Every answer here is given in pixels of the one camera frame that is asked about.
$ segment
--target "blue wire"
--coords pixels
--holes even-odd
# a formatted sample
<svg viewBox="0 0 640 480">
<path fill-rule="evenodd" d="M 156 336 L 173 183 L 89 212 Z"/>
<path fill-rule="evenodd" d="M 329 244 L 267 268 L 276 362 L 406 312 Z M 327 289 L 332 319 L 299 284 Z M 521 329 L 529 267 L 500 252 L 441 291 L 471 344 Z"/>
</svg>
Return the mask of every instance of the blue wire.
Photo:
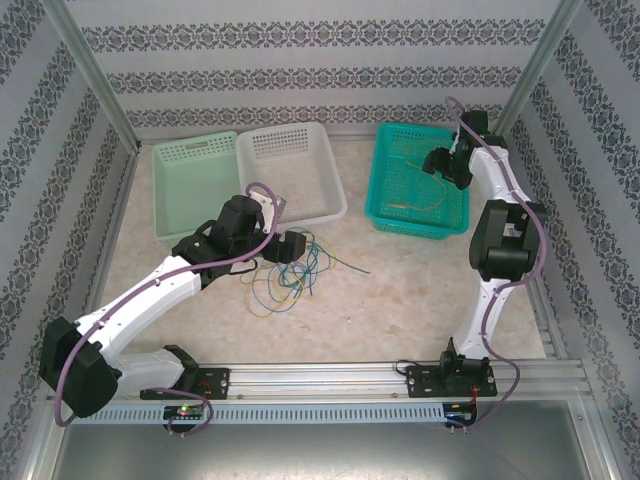
<svg viewBox="0 0 640 480">
<path fill-rule="evenodd" d="M 316 236 L 309 230 L 306 230 L 304 228 L 294 227 L 294 228 L 290 228 L 287 231 L 298 232 L 298 233 L 303 233 L 305 235 L 309 235 L 311 237 L 311 240 L 307 238 L 306 243 L 307 243 L 308 254 L 304 263 L 291 262 L 286 265 L 278 263 L 269 269 L 269 272 L 267 273 L 267 289 L 269 292 L 269 297 L 274 302 L 282 303 L 289 300 L 289 298 L 292 298 L 293 300 L 297 300 L 304 294 L 305 290 L 309 290 L 309 294 L 313 296 L 313 286 L 318 280 L 318 276 L 321 273 L 331 269 L 331 267 L 335 264 L 335 262 L 341 263 L 346 267 L 349 267 L 353 270 L 357 270 L 358 272 L 362 272 L 367 275 L 371 273 L 361 268 L 354 267 L 353 265 L 335 257 L 334 255 L 331 255 L 325 248 L 321 247 L 318 244 L 318 242 L 316 241 Z M 277 272 L 278 286 L 282 287 L 283 289 L 289 289 L 289 292 L 285 295 L 284 298 L 276 297 L 271 287 L 272 276 L 276 272 Z M 284 309 L 272 309 L 269 306 L 265 305 L 256 292 L 255 286 L 257 283 L 256 280 L 258 280 L 257 277 L 258 277 L 258 270 L 256 270 L 256 272 L 253 274 L 253 279 L 251 280 L 251 292 L 253 293 L 253 296 L 258 301 L 258 303 L 265 310 L 269 310 L 272 313 L 284 313 L 293 308 L 293 306 L 295 305 L 295 302 L 291 303 Z"/>
</svg>

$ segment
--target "gray panel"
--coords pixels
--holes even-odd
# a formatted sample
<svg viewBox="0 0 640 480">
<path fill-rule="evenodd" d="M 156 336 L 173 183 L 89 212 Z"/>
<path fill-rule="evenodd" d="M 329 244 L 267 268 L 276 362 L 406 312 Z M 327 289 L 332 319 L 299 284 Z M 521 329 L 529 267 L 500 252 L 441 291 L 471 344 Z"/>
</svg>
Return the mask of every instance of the gray panel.
<svg viewBox="0 0 640 480">
<path fill-rule="evenodd" d="M 425 424 L 73 426 L 54 478 L 588 478 L 563 402 L 508 404 L 479 430 Z"/>
</svg>

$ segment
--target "striped wall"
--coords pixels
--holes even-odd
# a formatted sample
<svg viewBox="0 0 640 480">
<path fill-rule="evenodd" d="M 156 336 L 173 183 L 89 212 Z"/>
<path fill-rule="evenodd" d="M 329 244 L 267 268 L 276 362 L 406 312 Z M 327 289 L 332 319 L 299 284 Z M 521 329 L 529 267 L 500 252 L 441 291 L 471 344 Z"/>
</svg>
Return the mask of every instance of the striped wall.
<svg viewBox="0 0 640 480">
<path fill-rule="evenodd" d="M 330 133 L 496 119 L 558 0 L 67 3 L 143 140 L 317 120 Z"/>
<path fill-rule="evenodd" d="M 42 335 L 87 308 L 130 163 L 41 5 L 0 1 L 0 479 L 28 451 Z"/>
<path fill-rule="evenodd" d="M 639 12 L 585 1 L 508 138 L 549 210 L 545 282 L 624 478 L 640 478 Z"/>
</svg>

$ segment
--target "black mounting plate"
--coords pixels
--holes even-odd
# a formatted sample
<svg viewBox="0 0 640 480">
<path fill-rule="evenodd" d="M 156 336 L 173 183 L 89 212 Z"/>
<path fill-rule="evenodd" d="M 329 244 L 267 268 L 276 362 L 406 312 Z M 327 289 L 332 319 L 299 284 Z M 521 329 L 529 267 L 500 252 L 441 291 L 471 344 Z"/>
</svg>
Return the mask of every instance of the black mounting plate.
<svg viewBox="0 0 640 480">
<path fill-rule="evenodd" d="M 443 381 L 440 372 L 438 365 L 408 366 L 405 373 L 409 398 L 471 397 L 474 385 L 479 397 L 498 395 L 491 367 L 481 379 L 451 374 Z"/>
<path fill-rule="evenodd" d="M 228 368 L 198 368 L 195 386 L 191 393 L 201 395 L 207 400 L 226 400 L 229 392 L 229 376 L 231 370 Z M 142 390 L 140 392 L 142 400 L 189 400 L 189 397 L 173 395 L 170 393 L 156 392 L 155 390 Z"/>
</svg>

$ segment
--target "tangled wires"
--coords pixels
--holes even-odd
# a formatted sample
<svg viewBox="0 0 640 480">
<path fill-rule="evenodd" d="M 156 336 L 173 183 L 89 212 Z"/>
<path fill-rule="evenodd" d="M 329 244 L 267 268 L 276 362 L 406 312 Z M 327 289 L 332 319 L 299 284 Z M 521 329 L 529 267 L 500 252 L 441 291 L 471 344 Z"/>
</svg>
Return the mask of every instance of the tangled wires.
<svg viewBox="0 0 640 480">
<path fill-rule="evenodd" d="M 291 310 L 307 292 L 313 295 L 313 287 L 318 276 L 327 270 L 332 270 L 338 263 L 367 275 L 370 273 L 332 255 L 327 250 L 329 248 L 333 251 L 329 242 L 322 239 L 325 246 L 319 245 L 320 237 L 309 230 L 291 228 L 289 231 L 304 233 L 307 237 L 306 254 L 299 261 L 285 265 L 272 264 L 263 260 L 260 266 L 256 264 L 255 269 L 245 271 L 240 276 L 240 281 L 247 285 L 245 305 L 249 313 L 256 317 L 267 318 L 272 313 Z M 266 293 L 264 288 L 259 288 L 260 285 L 266 285 Z M 251 295 L 269 313 L 256 313 L 251 306 Z"/>
</svg>

